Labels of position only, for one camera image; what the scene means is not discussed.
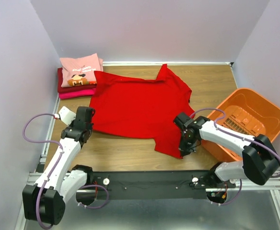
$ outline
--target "folded red shirt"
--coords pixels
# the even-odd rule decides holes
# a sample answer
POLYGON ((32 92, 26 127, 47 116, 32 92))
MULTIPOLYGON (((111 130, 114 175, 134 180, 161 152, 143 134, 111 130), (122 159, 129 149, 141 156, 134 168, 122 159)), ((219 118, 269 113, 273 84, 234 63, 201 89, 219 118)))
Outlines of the folded red shirt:
POLYGON ((96 88, 96 85, 80 85, 74 87, 61 87, 63 82, 62 68, 58 69, 58 93, 76 92, 79 90, 88 90, 96 88))
POLYGON ((95 71, 97 87, 90 107, 93 129, 128 137, 153 138, 155 150, 181 158, 180 130, 173 123, 181 112, 192 114, 191 89, 163 65, 155 80, 95 71))

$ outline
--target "lavender wall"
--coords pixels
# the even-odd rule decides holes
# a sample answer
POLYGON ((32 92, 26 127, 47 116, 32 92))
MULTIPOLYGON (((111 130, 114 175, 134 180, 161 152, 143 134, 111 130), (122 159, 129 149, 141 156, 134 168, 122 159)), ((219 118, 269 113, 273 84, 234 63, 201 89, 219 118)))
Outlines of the lavender wall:
MULTIPOLYGON (((52 112, 56 99, 58 55, 28 0, 0 0, 0 230, 12 230, 22 189, 36 167, 41 145, 22 138, 33 115, 52 112)), ((45 138, 48 119, 28 130, 45 138)))
MULTIPOLYGON (((280 107, 280 1, 270 1, 234 66, 239 87, 249 87, 280 107)), ((280 155, 280 136, 275 141, 280 155)))
POLYGON ((60 57, 236 60, 269 0, 31 0, 60 57))

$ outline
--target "plastic laundry basket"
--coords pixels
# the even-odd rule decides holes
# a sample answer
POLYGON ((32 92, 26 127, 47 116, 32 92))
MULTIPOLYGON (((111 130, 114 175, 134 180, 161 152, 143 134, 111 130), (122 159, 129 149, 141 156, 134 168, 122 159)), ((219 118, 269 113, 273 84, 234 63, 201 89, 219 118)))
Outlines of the plastic laundry basket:
MULTIPOLYGON (((217 122, 223 127, 253 136, 264 134, 271 142, 280 133, 280 108, 251 89, 237 89, 217 108, 226 113, 225 118, 217 122)), ((215 120, 220 116, 220 112, 213 111, 208 118, 215 120)), ((210 141, 202 141, 202 146, 219 161, 242 159, 233 151, 210 141)))

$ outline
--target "gray floor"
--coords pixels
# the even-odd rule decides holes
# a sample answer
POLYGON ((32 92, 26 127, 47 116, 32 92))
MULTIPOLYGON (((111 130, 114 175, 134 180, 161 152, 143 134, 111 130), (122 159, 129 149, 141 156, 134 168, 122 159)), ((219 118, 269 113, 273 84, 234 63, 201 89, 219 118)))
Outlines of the gray floor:
MULTIPOLYGON (((41 230, 28 221, 27 230, 41 230)), ((218 207, 205 200, 112 200, 102 209, 67 204, 52 230, 280 230, 268 190, 242 191, 232 204, 218 207)))

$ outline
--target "wooden surface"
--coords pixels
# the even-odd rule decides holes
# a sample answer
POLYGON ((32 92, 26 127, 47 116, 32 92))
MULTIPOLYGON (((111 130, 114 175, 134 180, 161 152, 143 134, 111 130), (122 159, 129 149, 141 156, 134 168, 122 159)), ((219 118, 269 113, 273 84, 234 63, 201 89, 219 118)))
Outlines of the wooden surface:
MULTIPOLYGON (((220 66, 169 66, 191 89, 190 106, 194 110, 216 107, 236 89, 231 69, 220 66)), ((105 72, 126 77, 155 79, 160 66, 111 66, 105 72)), ((76 112, 78 106, 89 106, 91 97, 61 100, 62 106, 76 112)), ((52 140, 60 140, 61 131, 66 126, 56 121, 52 140)), ((122 138, 93 132, 71 164, 88 165, 94 171, 132 171, 132 170, 196 170, 209 169, 217 160, 201 146, 197 152, 183 159, 154 151, 153 139, 122 138)), ((57 149, 56 144, 49 147, 46 167, 57 149)))

